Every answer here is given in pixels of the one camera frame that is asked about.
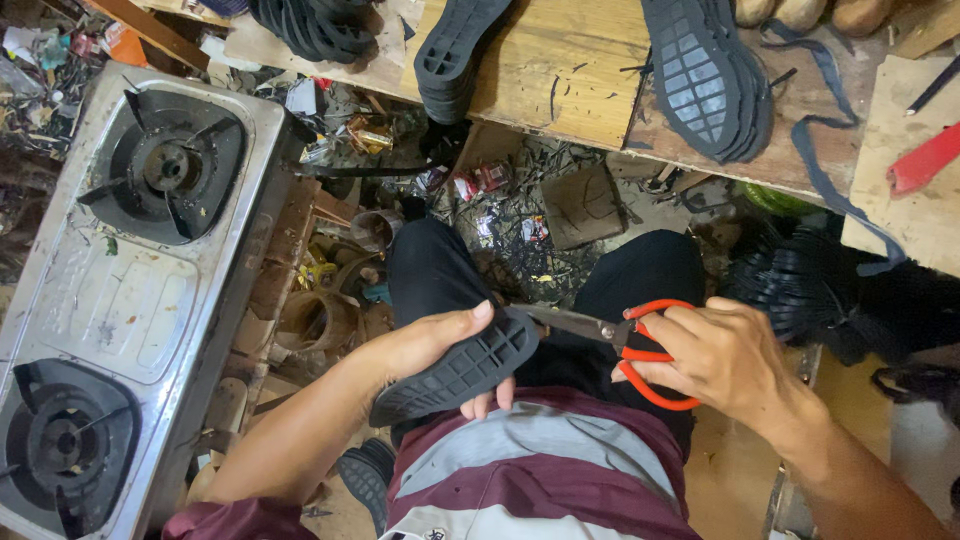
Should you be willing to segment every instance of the red scissors handle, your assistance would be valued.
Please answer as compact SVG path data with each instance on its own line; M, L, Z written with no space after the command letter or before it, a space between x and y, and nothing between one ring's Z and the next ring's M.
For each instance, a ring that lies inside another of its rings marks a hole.
M667 309L668 307L686 307L687 309L693 309L692 304L689 304L682 300L672 300L672 299L655 300L653 302L648 302L643 306L631 307L629 309L625 309L623 311L623 318L628 320L639 319L643 315L653 313L654 311L658 311L660 309ZM649 337L650 339L657 341L656 339L654 339L652 335L650 335L650 332L647 331L647 327L645 327L638 320L636 321L635 330ZM696 398L686 398L684 400L675 401L675 400L668 400L663 396L661 396L660 394L658 394L657 392L654 392L653 388L651 388L647 384L647 382L643 380L643 377L641 377L640 374L636 372L636 369L634 369L634 366L630 365L630 361L629 361L629 360L633 360L633 361L640 361L640 362L672 362L674 359L673 356L667 353L652 353L650 351L638 351L636 349L631 349L630 347L624 347L623 352L620 355L623 356L623 359L616 364L616 367L618 367L620 371L622 371L623 374L627 376L627 380L629 380L630 383L633 384L634 388L636 388L636 391L639 392L640 395L643 396L644 398L650 400L652 404L663 407L667 410L688 410L700 404L700 400L697 400Z

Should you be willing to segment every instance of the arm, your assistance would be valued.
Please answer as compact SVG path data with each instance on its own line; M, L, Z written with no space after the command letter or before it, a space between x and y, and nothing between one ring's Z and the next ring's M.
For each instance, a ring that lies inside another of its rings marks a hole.
M270 411L230 451L206 499L230 503L273 497L305 503L386 383L423 370L492 318L493 309L484 302L474 309L424 317L360 347Z
M702 309L671 307L641 321L675 361L633 362L636 370L769 441L804 491L824 538L950 538L920 498L833 422L812 390L786 372L763 313L711 298ZM612 378L625 380L618 370Z

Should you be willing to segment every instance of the shirt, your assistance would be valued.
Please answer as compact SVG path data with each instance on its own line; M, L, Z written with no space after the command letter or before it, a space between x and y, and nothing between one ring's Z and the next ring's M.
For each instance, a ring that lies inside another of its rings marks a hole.
M683 458L667 427L567 387L519 388L512 410L449 411L403 438L381 540L692 540ZM297 506L196 503L168 540L315 538Z

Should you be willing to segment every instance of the potato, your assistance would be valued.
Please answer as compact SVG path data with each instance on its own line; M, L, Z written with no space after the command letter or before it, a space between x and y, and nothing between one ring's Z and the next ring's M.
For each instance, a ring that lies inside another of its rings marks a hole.
M783 0L774 10L774 17L797 32L806 32L817 24L827 0Z
M837 0L833 26L844 36L868 36L887 18L893 0Z
M736 24L750 28L770 16L777 0L736 0Z

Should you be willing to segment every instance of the scissor blade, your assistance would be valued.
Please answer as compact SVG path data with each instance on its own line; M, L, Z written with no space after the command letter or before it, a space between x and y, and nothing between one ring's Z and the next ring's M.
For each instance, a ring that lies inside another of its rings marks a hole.
M589 339L596 339L611 343L613 345L625 345L627 343L627 331L614 323L590 317L574 311L565 311L563 309L554 309L552 307L532 306L529 304L511 304L522 311L527 312L531 317L537 319L543 324L569 331Z

